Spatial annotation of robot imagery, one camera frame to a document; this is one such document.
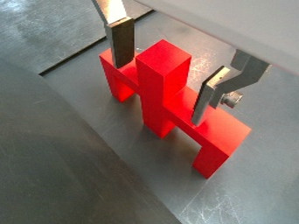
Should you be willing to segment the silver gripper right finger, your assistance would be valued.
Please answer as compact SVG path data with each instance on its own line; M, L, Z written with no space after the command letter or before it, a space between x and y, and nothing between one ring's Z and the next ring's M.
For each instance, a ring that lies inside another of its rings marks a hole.
M208 106L234 108L243 97L238 90L259 82L268 68L267 62L238 49L230 67L222 66L200 85L191 122L202 123Z

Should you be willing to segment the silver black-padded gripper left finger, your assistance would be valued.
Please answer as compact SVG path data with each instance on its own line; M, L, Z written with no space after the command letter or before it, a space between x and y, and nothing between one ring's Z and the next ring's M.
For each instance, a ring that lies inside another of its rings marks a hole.
M104 23L116 68L135 57L135 20L127 15L122 0L91 0Z

